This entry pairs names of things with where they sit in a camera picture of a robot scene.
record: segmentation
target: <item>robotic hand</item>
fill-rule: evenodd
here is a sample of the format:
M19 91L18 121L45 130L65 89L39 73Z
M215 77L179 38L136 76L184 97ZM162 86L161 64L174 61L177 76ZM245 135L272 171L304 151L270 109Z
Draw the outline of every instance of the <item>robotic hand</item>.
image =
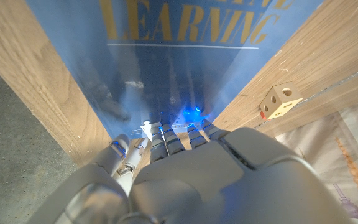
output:
M351 223L293 151L250 128L188 126L193 150L171 127L153 124L150 165L129 196L111 177L128 150L118 136L75 172L29 223Z

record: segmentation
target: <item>wooden board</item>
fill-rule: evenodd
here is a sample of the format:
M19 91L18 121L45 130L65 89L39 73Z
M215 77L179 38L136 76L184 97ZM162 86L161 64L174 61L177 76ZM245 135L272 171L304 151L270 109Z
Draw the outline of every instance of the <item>wooden board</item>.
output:
M264 122L259 115L259 104L272 86L293 81L303 97L308 98L356 72L358 1L325 1L213 123L230 131L244 126L256 127ZM348 101L337 109L354 103ZM305 111L312 109L307 105L302 107ZM294 125L299 118L289 118L286 114L281 119L288 122L279 126L273 125L276 122L268 123L260 130L281 133L275 132L275 128L289 131L299 127ZM311 110L303 114L300 124L315 119Z
M78 165L109 144L24 0L0 0L0 76Z

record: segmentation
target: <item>wooden cube with holes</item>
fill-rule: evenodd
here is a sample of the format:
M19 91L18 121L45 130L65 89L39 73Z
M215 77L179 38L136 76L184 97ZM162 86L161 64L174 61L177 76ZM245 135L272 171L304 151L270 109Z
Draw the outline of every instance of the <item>wooden cube with holes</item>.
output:
M285 115L302 99L293 82L288 82L273 86L259 106L267 119L273 119Z

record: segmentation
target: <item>gray floor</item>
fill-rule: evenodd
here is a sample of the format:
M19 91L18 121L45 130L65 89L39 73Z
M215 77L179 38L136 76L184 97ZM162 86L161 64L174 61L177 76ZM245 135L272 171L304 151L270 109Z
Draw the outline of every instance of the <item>gray floor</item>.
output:
M0 77L0 223L25 223L76 169Z

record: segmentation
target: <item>blue led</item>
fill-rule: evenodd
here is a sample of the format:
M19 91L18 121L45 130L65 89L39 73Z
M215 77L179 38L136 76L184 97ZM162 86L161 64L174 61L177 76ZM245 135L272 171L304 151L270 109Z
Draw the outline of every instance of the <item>blue led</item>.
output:
M182 113L183 113L183 116L185 117L186 123L200 122L207 117L207 116L201 115L201 110L198 106L196 106L195 110L185 109L185 110L183 110Z

